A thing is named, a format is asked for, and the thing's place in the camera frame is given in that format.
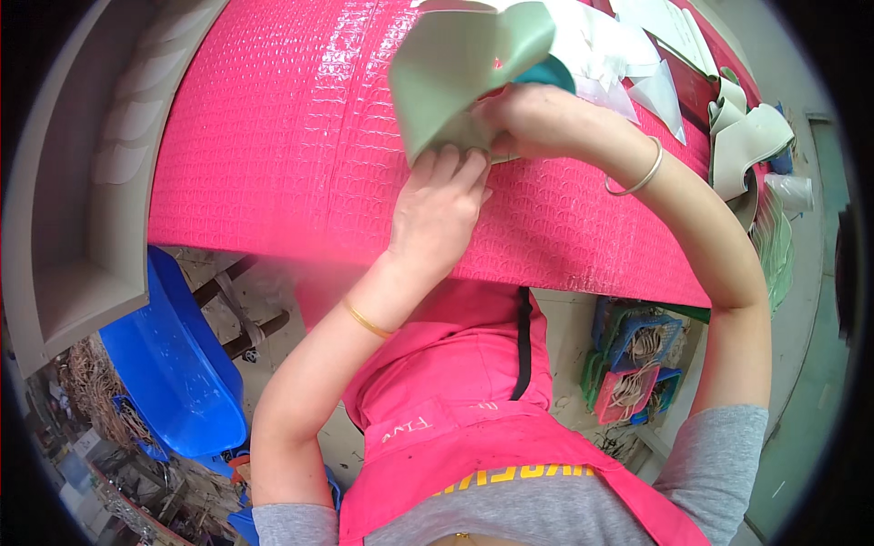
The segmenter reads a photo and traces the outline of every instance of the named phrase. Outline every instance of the teal round object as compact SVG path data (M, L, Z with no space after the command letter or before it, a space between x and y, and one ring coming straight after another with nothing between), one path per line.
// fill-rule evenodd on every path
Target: teal round object
M577 86L564 63L552 55L519 74L513 83L542 83L561 87L568 93L577 93Z

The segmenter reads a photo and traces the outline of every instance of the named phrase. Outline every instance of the person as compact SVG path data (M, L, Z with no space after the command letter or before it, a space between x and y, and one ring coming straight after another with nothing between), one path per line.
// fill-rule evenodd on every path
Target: person
M483 152L462 158L446 146L415 162L388 248L261 396L260 543L727 544L752 492L770 395L770 312L750 240L707 183L610 110L524 84L475 115L496 131L494 153L602 169L682 247L712 308L672 453L649 486L561 426L548 413L546 322L534 298L444 280L500 191L486 184ZM364 464L338 518L316 435L341 398L364 432Z

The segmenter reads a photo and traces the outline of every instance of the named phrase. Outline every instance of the black strap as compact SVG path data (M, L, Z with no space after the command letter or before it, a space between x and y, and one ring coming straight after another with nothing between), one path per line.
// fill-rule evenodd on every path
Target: black strap
M519 297L522 303L519 305L519 378L516 380L516 388L510 400L518 400L525 393L531 382L531 291L528 287L519 287Z

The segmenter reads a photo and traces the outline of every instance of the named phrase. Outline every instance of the bracelet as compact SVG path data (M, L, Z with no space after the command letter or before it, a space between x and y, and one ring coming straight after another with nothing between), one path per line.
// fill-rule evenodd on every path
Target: bracelet
M371 332L378 335L379 337L382 337L383 339L388 339L389 337L391 337L392 332L386 332L373 322L365 319L364 315L360 314L358 310L355 309L351 303L349 303L349 300L347 298L343 298L343 306L349 311L349 314L352 315L352 318L358 321L358 324L364 326L365 328L369 329Z
M620 196L626 196L629 193L634 193L634 192L638 191L640 188L642 188L643 186L645 186L647 184L647 182L652 180L653 176L656 175L656 171L658 171L659 165L662 164L662 156L664 156L664 149L662 148L662 142L659 141L657 138L655 138L654 136L650 136L649 138L653 139L655 141L655 145L658 146L658 156L655 158L655 164L653 165L653 168L649 170L649 173L643 178L643 180L641 180L640 182L635 184L633 187L628 188L625 191L613 191L613 190L611 190L610 189L610 175L605 173L604 174L604 187L607 189L607 192L609 192L610 195L620 197Z

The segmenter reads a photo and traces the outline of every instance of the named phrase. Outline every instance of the pink table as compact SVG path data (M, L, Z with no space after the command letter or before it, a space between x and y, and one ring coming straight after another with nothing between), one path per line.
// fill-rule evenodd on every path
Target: pink table
M408 174L386 85L416 18L408 5L232 0L170 112L149 242L371 263ZM714 57L739 72L727 47ZM687 122L684 147L652 114L637 114L643 131L706 176L706 134ZM661 221L602 184L603 173L569 160L496 166L495 196L454 276L708 307Z

